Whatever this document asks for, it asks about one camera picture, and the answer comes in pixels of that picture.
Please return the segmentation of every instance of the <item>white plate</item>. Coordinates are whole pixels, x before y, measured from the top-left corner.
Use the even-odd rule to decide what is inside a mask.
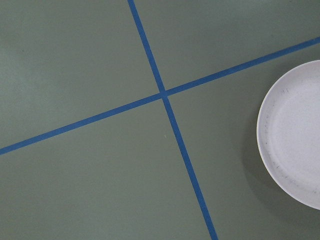
[[[320,60],[283,75],[257,120],[263,163],[290,196],[320,210]]]

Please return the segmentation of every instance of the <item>gray tile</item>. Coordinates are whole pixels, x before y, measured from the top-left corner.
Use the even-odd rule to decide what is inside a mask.
[[[0,146],[157,93],[127,1],[1,1]]]
[[[161,101],[0,156],[0,239],[210,239]]]
[[[320,36],[318,0],[136,0],[166,89]]]
[[[319,57],[316,45],[170,97],[220,240],[319,239],[320,211],[278,187],[256,140],[272,84]]]

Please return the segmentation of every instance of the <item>blue line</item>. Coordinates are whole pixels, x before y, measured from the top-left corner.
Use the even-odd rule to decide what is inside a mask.
[[[119,114],[119,113],[122,113],[122,112],[125,112],[125,111],[128,111],[130,109],[134,109],[134,108],[140,107],[142,105],[154,102],[154,101],[159,100],[159,99],[161,99],[161,96],[160,96],[159,93],[157,93],[157,94],[142,98],[140,100],[131,102],[129,104],[126,104],[126,105],[123,105],[123,106],[119,106],[117,108],[102,112],[102,113],[100,113],[98,115],[94,115],[94,116],[88,117],[86,119],[71,123],[69,125],[66,125],[66,126],[63,126],[63,127],[59,127],[59,128],[57,128],[55,130],[51,130],[51,131],[48,131],[46,133],[40,134],[38,136],[34,136],[34,137],[29,138],[29,139],[17,142],[15,144],[3,147],[3,148],[0,149],[0,155],[12,152],[14,150],[26,147],[28,145],[40,142],[40,141],[45,140],[45,139],[57,136],[59,134],[63,134],[63,133],[66,133],[68,131],[83,127],[85,125],[94,123],[96,121],[111,117],[113,115],[116,115],[116,114]]]
[[[230,75],[230,74],[234,74],[234,73],[239,72],[241,70],[248,69],[248,68],[253,67],[255,65],[265,63],[267,61],[282,57],[284,55],[296,52],[298,50],[305,49],[307,47],[310,47],[310,46],[313,46],[313,45],[316,45],[316,44],[319,44],[319,43],[320,43],[320,37],[317,37],[317,38],[314,38],[314,39],[311,39],[311,40],[308,40],[308,41],[304,41],[304,42],[299,43],[297,45],[290,46],[288,48],[273,52],[271,54],[268,54],[268,55],[265,55],[265,56],[262,56],[262,57],[258,57],[256,59],[251,60],[251,61],[247,61],[247,62],[242,63],[240,65],[230,67],[228,69],[216,72],[216,73],[211,74],[209,76],[205,76],[205,77],[202,77],[200,79],[197,79],[197,80],[182,84],[180,86],[173,87],[173,88],[167,90],[166,93],[167,93],[168,96],[171,96],[173,94],[180,93],[182,91],[194,88],[194,87],[199,86],[201,84],[205,84],[205,83],[211,82],[213,80],[225,77],[225,76]]]
[[[199,203],[199,206],[200,206],[200,209],[201,209],[205,224],[206,224],[206,226],[208,228],[208,231],[209,231],[211,239],[212,240],[218,240],[218,236],[217,236],[215,227],[214,227],[212,219],[210,217],[210,214],[209,214],[209,211],[208,211],[204,196],[203,196],[203,194],[201,192],[201,189],[200,189],[200,186],[199,186],[199,183],[198,183],[194,168],[192,166],[192,163],[191,163],[190,157],[188,155],[188,151],[187,151],[186,145],[185,145],[184,140],[182,138],[182,135],[181,135],[181,132],[180,132],[180,129],[179,129],[179,126],[178,126],[174,111],[173,111],[173,109],[171,107],[171,104],[170,104],[170,101],[168,99],[168,95],[167,95],[167,92],[165,90],[163,81],[162,81],[161,76],[159,74],[158,67],[156,65],[156,61],[155,61],[154,55],[153,55],[153,53],[151,51],[151,48],[150,48],[150,45],[148,43],[148,39],[147,39],[145,30],[143,28],[143,25],[141,23],[137,8],[136,8],[135,3],[134,3],[133,0],[128,0],[128,4],[129,4],[129,7],[130,7],[130,10],[131,10],[131,13],[132,13],[136,28],[137,28],[137,30],[139,32],[139,35],[140,35],[140,38],[141,38],[145,53],[146,53],[147,58],[149,60],[149,64],[150,64],[150,67],[152,69],[152,72],[153,72],[153,75],[154,75],[154,79],[156,81],[156,84],[158,86],[159,92],[161,94],[161,98],[162,98],[166,113],[168,115],[168,118],[169,118],[172,130],[173,130],[175,139],[176,139],[177,144],[179,146],[179,149],[180,149],[183,161],[184,161],[184,165],[186,167],[186,170],[188,172],[191,184],[193,186],[193,190],[194,190],[196,198],[198,200],[198,203]]]

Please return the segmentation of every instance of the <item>gray floor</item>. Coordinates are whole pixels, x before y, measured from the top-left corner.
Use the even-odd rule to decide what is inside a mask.
[[[165,89],[320,36],[320,1],[136,0]],[[256,143],[260,104],[316,44],[171,95],[220,240],[320,236]],[[126,1],[0,3],[0,149],[159,92]],[[159,99],[0,155],[2,240],[210,235]]]

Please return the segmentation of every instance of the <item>plate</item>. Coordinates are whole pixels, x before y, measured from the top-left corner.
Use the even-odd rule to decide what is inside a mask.
[[[256,135],[274,181],[320,210],[320,60],[297,66],[275,82],[262,102]]]

